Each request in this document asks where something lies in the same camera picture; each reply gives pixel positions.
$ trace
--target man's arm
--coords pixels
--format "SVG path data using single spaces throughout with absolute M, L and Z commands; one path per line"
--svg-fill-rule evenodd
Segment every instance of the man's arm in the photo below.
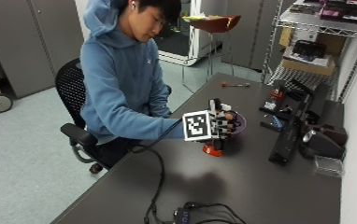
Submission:
M 150 113 L 153 117 L 167 118 L 170 114 L 170 109 L 166 105 L 169 91 L 162 80 L 162 70 L 158 59 L 154 66 L 153 85 L 149 97 Z

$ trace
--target desk surface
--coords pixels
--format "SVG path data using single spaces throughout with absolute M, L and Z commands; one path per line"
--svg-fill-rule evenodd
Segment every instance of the desk surface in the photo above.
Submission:
M 251 87 L 221 88 L 221 81 L 250 82 Z M 247 127 L 227 143 L 219 158 L 202 152 L 201 143 L 163 140 L 157 144 L 166 170 L 157 202 L 162 220 L 173 220 L 174 210 L 195 201 L 226 203 L 249 224 L 339 223 L 341 179 L 317 175 L 313 161 L 297 151 L 286 167 L 267 160 L 278 133 L 259 126 L 265 113 L 258 107 L 270 89 L 261 83 L 218 74 L 178 108 L 177 118 L 203 110 L 209 99 L 217 97 L 243 115 Z M 343 106 L 329 102 L 323 118 L 329 124 L 342 125 Z M 155 156 L 149 152 L 127 155 L 53 223 L 142 223 L 158 182 Z

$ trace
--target sleeve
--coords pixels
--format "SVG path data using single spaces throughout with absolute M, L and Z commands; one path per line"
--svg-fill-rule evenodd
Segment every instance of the sleeve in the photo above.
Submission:
M 167 96 L 169 91 L 162 80 L 162 70 L 159 66 L 159 60 L 157 59 L 154 75 L 153 75 L 153 85 L 149 98 L 150 113 L 153 117 L 167 118 L 170 114 L 170 109 L 167 107 Z
M 119 137 L 157 139 L 177 119 L 153 118 L 126 107 L 114 70 L 114 61 L 105 49 L 95 44 L 83 44 L 81 52 L 86 96 L 107 131 Z M 166 138 L 182 138 L 179 124 Z

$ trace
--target chair armrest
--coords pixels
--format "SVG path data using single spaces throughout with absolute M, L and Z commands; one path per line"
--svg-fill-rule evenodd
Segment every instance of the chair armrest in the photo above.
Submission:
M 91 135 L 91 133 L 71 123 L 62 126 L 61 132 L 73 142 L 77 142 L 83 147 L 94 147 L 98 144 L 98 139 Z

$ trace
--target man's hand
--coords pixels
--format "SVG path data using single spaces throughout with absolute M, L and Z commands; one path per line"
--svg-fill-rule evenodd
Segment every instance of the man's hand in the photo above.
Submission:
M 237 114 L 218 99 L 210 100 L 210 108 L 182 116 L 185 140 L 209 141 L 226 139 L 234 132 Z

